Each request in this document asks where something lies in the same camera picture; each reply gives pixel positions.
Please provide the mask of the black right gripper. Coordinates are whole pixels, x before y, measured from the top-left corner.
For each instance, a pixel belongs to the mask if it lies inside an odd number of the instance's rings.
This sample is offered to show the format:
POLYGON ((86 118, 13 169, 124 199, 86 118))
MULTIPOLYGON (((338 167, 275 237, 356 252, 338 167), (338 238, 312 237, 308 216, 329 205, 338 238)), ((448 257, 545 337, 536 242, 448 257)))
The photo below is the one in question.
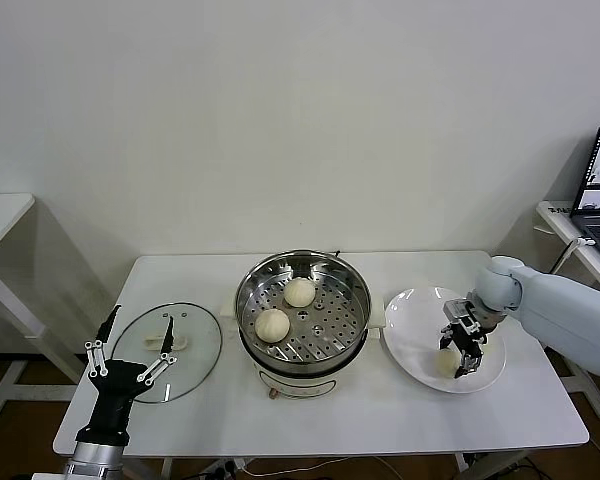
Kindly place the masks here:
POLYGON ((486 342, 485 330, 471 318, 451 321, 441 330, 439 348, 447 349, 454 344, 461 353, 460 364, 454 373, 458 379, 477 371, 483 352, 481 346, 486 342))

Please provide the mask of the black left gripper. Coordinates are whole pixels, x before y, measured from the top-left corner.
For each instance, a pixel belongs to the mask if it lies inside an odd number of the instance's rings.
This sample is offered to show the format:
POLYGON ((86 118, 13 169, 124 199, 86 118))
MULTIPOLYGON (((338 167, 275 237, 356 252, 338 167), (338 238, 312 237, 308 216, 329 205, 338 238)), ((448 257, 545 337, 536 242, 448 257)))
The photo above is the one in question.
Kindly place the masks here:
POLYGON ((148 386, 163 374, 177 359, 172 355, 174 344, 174 319, 169 317, 160 353, 148 367, 141 363, 108 359, 107 344, 113 324, 121 306, 116 305, 99 326, 96 337, 84 344, 87 371, 91 383, 98 391, 89 423, 78 431, 77 442, 98 445, 128 445, 127 426, 134 399, 145 393, 148 386))

